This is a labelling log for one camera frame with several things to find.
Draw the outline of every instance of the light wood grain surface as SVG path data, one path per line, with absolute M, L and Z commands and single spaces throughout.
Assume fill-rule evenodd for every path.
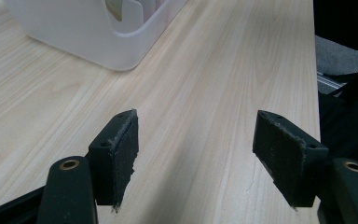
M 0 204 L 131 108 L 135 173 L 101 223 L 317 223 L 317 204 L 290 208 L 252 153 L 258 109 L 319 138 L 311 0 L 188 0 L 122 73 L 26 36 L 0 1 Z

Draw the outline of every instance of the wooden table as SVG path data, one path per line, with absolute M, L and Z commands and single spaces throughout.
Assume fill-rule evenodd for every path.
M 135 173 L 101 223 L 317 223 L 252 153 L 258 109 L 319 138 L 316 84 L 311 0 L 188 0 L 121 73 L 26 36 L 0 1 L 0 204 L 136 108 Z

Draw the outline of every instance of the white plastic container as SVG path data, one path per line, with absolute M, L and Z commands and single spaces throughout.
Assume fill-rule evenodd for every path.
M 122 0 L 120 21 L 104 0 L 4 1 L 27 35 L 113 70 L 138 65 L 186 3 Z

